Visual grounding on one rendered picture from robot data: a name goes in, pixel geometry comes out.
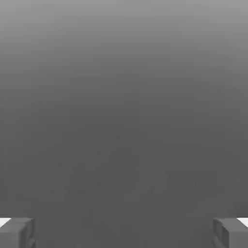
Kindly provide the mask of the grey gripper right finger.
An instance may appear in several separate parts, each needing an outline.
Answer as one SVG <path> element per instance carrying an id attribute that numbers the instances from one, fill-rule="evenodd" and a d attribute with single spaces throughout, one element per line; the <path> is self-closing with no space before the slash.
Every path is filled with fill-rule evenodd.
<path id="1" fill-rule="evenodd" d="M 214 218 L 214 248 L 248 248 L 248 217 Z"/>

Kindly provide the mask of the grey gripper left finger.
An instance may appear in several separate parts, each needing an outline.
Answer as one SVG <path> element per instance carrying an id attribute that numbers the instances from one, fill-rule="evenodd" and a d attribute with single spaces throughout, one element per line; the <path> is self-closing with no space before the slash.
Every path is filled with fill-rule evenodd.
<path id="1" fill-rule="evenodd" d="M 36 248 L 35 219 L 0 217 L 0 248 Z"/>

